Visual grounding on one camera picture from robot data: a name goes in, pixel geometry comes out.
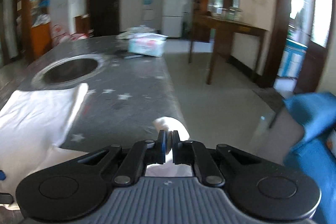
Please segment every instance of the baseboard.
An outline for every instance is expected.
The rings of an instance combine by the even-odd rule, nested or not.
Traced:
[[[238,70],[240,70],[244,75],[246,75],[248,78],[251,78],[253,70],[246,66],[244,63],[233,57],[232,55],[229,57],[228,63],[235,66]],[[257,76],[254,79],[254,82],[259,83],[261,76],[257,74]]]

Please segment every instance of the doorway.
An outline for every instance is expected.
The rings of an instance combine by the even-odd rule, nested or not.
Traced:
[[[119,34],[119,0],[87,0],[87,10],[95,37]]]
[[[318,87],[328,52],[332,10],[333,0],[291,0],[286,45],[274,83],[285,98]]]

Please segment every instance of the open door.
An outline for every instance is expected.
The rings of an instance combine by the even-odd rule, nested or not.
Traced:
[[[334,0],[315,0],[310,42],[294,93],[315,92],[328,55],[329,34],[332,32]]]

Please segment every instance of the frosted glass pane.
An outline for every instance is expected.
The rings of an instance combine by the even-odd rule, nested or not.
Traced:
[[[333,0],[315,0],[315,12],[311,40],[326,47],[332,12]]]

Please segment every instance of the refrigerator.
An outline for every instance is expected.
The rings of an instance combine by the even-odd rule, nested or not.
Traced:
[[[163,35],[181,37],[185,0],[163,0],[162,28]]]

